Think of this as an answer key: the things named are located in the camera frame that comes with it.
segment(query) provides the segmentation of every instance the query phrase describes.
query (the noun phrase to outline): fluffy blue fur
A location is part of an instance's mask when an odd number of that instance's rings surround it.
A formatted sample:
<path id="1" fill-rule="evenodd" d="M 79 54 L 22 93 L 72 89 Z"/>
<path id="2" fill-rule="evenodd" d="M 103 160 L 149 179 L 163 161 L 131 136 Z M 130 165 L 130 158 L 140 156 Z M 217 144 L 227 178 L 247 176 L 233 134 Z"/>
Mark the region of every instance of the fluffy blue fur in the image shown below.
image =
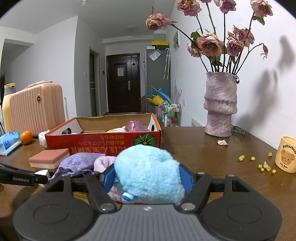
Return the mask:
<path id="1" fill-rule="evenodd" d="M 134 202 L 180 204 L 184 197 L 179 163 L 165 150 L 136 145 L 122 151 L 114 162 L 117 191 Z"/>

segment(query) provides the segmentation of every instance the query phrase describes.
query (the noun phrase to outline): yellow cup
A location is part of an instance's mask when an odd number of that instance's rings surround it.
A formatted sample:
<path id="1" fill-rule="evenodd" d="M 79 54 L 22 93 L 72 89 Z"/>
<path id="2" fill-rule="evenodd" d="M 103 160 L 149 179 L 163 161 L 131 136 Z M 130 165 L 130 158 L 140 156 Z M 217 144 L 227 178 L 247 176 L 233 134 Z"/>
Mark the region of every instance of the yellow cup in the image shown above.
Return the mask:
<path id="1" fill-rule="evenodd" d="M 296 173 L 296 139 L 283 136 L 279 144 L 275 164 L 285 172 Z"/>

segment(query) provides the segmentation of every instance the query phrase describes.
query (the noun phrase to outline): wall vent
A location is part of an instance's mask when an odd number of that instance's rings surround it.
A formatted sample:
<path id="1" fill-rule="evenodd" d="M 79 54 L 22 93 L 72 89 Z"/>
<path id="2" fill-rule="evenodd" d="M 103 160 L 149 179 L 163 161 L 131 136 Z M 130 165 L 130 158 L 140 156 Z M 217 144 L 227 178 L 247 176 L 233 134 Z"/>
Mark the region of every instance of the wall vent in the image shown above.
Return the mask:
<path id="1" fill-rule="evenodd" d="M 203 126 L 201 123 L 199 123 L 196 119 L 191 119 L 191 126 L 197 127 L 197 126 Z"/>

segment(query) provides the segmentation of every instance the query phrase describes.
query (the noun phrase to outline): ribbed suitcase shell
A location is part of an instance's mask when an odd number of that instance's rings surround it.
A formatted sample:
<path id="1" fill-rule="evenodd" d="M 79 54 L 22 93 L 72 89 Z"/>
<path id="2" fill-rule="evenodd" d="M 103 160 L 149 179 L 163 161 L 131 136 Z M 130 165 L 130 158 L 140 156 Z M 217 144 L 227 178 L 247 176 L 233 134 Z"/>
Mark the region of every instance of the ribbed suitcase shell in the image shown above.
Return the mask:
<path id="1" fill-rule="evenodd" d="M 62 87 L 45 83 L 16 92 L 10 98 L 14 131 L 29 130 L 33 136 L 65 122 Z"/>

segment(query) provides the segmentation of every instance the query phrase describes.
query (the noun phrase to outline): table surface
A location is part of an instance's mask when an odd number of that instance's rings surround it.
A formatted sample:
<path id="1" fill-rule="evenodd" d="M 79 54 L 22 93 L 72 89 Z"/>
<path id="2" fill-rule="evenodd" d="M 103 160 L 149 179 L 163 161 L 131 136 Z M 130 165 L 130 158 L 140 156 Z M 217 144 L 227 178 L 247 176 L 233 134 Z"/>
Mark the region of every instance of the table surface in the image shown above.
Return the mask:
<path id="1" fill-rule="evenodd" d="M 177 161 L 193 172 L 207 172 L 215 178 L 225 178 L 225 175 L 230 173 L 236 174 L 280 209 L 283 224 L 276 241 L 294 240 L 296 177 L 275 165 L 276 149 L 248 133 L 245 137 L 232 134 L 226 138 L 228 147 L 217 145 L 218 139 L 205 134 L 204 127 L 164 127 L 161 133 L 161 148 L 168 150 Z M 42 150 L 38 140 L 34 140 L 34 143 L 21 146 L 10 156 L 0 157 L 0 163 L 34 170 L 30 167 L 28 158 Z M 273 153 L 272 157 L 268 156 L 269 152 Z M 238 161 L 240 155 L 245 155 L 242 162 Z M 250 160 L 252 156 L 256 157 L 255 161 Z M 258 164 L 265 161 L 271 169 L 276 169 L 276 174 L 259 171 Z M 5 184 L 4 187 L 4 192 L 0 193 L 0 228 L 9 240 L 17 240 L 12 227 L 12 214 L 25 200 L 38 192 L 40 187 Z M 82 193 L 75 193 L 74 196 L 88 202 Z M 221 193 L 213 193 L 209 201 L 221 196 Z"/>

